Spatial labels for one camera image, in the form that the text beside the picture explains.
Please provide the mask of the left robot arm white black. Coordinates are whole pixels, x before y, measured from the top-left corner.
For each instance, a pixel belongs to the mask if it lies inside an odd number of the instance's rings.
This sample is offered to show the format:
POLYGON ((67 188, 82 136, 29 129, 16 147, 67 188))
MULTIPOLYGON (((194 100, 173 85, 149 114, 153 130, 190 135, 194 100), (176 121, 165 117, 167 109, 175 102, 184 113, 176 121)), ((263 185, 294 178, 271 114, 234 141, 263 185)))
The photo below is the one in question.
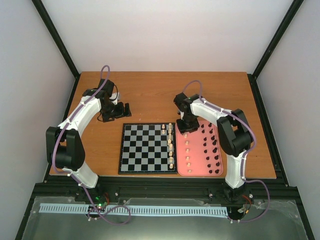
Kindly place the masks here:
POLYGON ((119 93, 112 91, 87 89, 70 116, 57 127, 50 126, 45 133, 48 163, 87 188, 86 195, 95 202, 103 198, 104 188, 97 184, 98 175, 85 161, 86 153, 81 137, 97 113, 104 123, 132 115, 130 105, 119 101, 119 93))

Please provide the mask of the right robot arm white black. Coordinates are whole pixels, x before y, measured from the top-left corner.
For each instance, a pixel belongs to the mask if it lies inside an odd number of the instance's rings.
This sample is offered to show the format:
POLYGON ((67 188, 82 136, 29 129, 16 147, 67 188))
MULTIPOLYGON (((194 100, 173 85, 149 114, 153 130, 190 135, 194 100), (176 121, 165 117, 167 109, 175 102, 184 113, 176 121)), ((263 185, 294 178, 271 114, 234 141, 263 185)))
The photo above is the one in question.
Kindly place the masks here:
POLYGON ((227 201, 234 202, 244 192, 247 155, 256 146, 256 136, 241 109, 229 110, 216 106, 199 94, 191 97, 183 92, 173 100, 180 118, 176 120, 180 134, 193 133, 200 128, 198 117, 217 127, 219 144, 227 157, 224 189, 227 201))

